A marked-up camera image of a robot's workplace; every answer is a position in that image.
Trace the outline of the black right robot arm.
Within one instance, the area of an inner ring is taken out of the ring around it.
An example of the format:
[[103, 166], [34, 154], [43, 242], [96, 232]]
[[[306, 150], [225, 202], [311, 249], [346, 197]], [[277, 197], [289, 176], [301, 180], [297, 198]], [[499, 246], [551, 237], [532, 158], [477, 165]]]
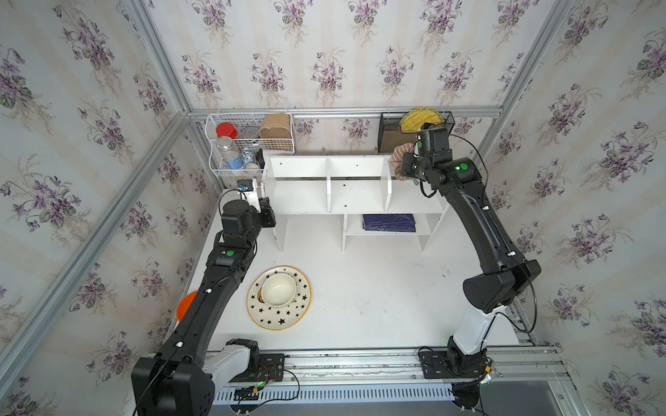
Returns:
[[403, 156], [400, 175], [418, 181], [421, 194], [446, 199], [468, 233], [481, 273], [463, 282], [468, 300], [461, 325], [449, 347], [459, 355], [484, 350], [494, 317], [528, 288], [541, 273], [537, 260], [528, 260], [509, 237], [487, 198], [486, 186], [471, 159], [453, 157], [450, 131], [427, 123], [417, 133], [414, 150]]

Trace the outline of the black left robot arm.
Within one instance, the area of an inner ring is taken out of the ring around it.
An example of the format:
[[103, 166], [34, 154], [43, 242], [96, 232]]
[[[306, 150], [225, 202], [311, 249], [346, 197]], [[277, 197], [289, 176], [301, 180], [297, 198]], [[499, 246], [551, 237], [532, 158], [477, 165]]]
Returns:
[[206, 362], [220, 317], [239, 289], [258, 248], [258, 235], [276, 225], [270, 200], [256, 206], [239, 198], [226, 202], [195, 297], [171, 336], [132, 370], [136, 415], [207, 415], [219, 388], [259, 371], [255, 341], [233, 339]]

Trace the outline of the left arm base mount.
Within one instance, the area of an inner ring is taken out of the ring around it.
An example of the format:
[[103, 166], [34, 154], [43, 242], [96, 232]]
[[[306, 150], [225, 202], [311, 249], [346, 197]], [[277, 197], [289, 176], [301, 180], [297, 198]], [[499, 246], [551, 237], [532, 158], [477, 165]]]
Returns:
[[257, 341], [240, 338], [228, 341], [227, 346], [241, 346], [249, 350], [246, 370], [232, 378], [230, 383], [282, 381], [284, 379], [285, 354], [261, 350]]

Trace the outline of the brown striped cloth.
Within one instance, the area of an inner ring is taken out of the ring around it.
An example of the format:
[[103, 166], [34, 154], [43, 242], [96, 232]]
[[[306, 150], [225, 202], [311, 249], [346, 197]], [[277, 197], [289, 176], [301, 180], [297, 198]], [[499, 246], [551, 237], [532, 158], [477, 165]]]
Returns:
[[394, 169], [395, 178], [400, 181], [409, 180], [408, 177], [402, 175], [402, 161], [406, 154], [412, 153], [414, 151], [414, 143], [405, 143], [396, 147], [393, 151], [393, 154], [390, 158], [390, 166]]

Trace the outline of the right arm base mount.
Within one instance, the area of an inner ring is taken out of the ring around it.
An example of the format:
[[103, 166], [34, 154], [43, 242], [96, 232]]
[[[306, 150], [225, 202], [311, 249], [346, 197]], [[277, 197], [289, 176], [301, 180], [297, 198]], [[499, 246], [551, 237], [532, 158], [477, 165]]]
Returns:
[[493, 363], [485, 349], [475, 355], [463, 355], [455, 348], [422, 347], [417, 350], [417, 357], [426, 380], [483, 379]]

